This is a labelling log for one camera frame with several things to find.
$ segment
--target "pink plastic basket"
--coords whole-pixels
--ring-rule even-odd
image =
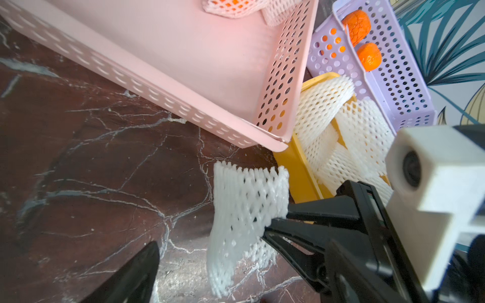
[[[287,148],[318,0],[276,27],[201,0],[0,0],[20,33],[241,147]]]
[[[382,51],[383,62],[369,73],[362,67],[340,21],[358,9],[367,13],[372,29],[356,49],[374,42]],[[337,0],[333,15],[312,36],[307,67],[314,77],[330,71],[351,77],[357,99],[376,101],[395,132],[435,123],[436,112],[428,88],[388,0]]]

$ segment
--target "white mesh sleeve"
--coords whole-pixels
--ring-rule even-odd
[[[214,165],[214,223],[207,250],[207,272],[212,292],[228,295],[234,269],[243,256],[265,267],[276,251],[260,237],[273,218],[288,213],[289,178],[284,167],[242,169]]]
[[[276,26],[285,21],[296,5],[302,0],[270,0],[262,9],[264,21],[269,26]]]
[[[337,143],[335,146],[329,161],[323,169],[318,170],[316,178],[319,183],[324,184],[334,195],[337,193],[340,185],[346,180],[369,183],[375,186],[384,205],[387,205],[393,193],[391,186],[379,175],[362,176],[355,165],[352,155],[340,143]]]
[[[307,157],[308,164],[317,180],[319,180],[318,176],[322,174],[320,170],[324,170],[325,164],[330,160],[330,156],[332,156],[333,150],[338,144],[338,139],[339,134],[332,125],[329,125],[317,139],[310,142],[309,146],[302,146],[303,153]]]
[[[337,189],[346,180],[361,181],[359,171],[349,151],[340,143],[335,145],[330,159],[317,174],[317,180],[335,195]]]
[[[302,146],[320,136],[353,94],[354,84],[346,76],[316,84],[300,94],[294,131]]]
[[[204,11],[227,18],[241,18],[266,7],[271,0],[202,0]]]
[[[368,99],[345,104],[335,118],[361,174],[385,175],[385,158],[394,135],[376,103]]]

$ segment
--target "leaf print wallpaper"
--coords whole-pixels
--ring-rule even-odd
[[[439,112],[485,123],[485,0],[424,0],[397,17]]]

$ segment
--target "teal leaf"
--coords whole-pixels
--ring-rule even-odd
[[[484,80],[485,80],[485,73],[469,73],[469,74],[449,76],[444,79],[436,79],[431,83],[429,83],[428,86],[455,84],[455,83],[472,82],[472,81],[484,81]]]

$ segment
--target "camera lens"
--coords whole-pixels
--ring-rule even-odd
[[[421,163],[418,154],[410,151],[403,161],[404,178],[412,187],[418,187],[421,182]]]

